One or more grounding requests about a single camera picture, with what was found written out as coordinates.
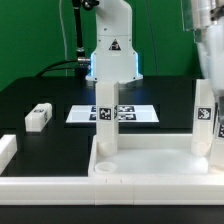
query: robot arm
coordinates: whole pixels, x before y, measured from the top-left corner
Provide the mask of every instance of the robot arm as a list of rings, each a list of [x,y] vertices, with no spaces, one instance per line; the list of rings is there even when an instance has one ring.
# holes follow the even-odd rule
[[[224,0],[182,0],[182,8],[185,29],[195,33],[201,70],[224,124]]]
[[[96,9],[97,46],[91,55],[88,82],[141,80],[138,54],[132,47],[132,9],[124,0],[82,0],[85,9]]]

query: black tabletop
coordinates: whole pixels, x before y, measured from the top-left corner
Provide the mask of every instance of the black tabletop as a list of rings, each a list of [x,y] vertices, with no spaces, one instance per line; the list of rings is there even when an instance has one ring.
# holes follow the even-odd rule
[[[122,123],[120,133],[189,133],[194,82],[190,78],[145,78],[121,89],[121,105],[154,105],[159,123]],[[41,133],[25,131],[25,116],[51,103],[53,117]],[[95,124],[66,124],[72,105],[94,105],[95,88],[70,78],[22,78],[0,93],[0,134],[16,134],[18,153],[3,176],[87,176]]]
[[[120,90],[121,105],[154,105],[160,122],[120,125],[120,133],[190,133],[195,80],[145,77]],[[25,132],[25,116],[51,103],[41,133]],[[95,104],[94,87],[74,77],[22,78],[0,92],[0,137],[16,134],[18,152],[2,176],[87,176],[93,124],[67,125],[72,105]],[[222,223],[223,206],[0,206],[0,223]]]

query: green wall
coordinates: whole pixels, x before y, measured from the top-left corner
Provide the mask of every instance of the green wall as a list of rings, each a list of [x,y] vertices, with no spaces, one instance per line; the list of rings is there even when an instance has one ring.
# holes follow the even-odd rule
[[[146,1],[127,2],[133,8],[133,45],[140,55],[140,72],[156,75]],[[149,6],[157,75],[199,74],[193,34],[183,32],[180,0],[149,0]],[[45,66],[64,59],[58,8],[59,0],[0,0],[0,90],[16,78],[33,76]],[[63,0],[63,17],[69,58],[75,58],[71,0]],[[82,11],[82,18],[84,45],[90,55],[96,45],[94,11]],[[65,72],[52,74],[65,75]]]

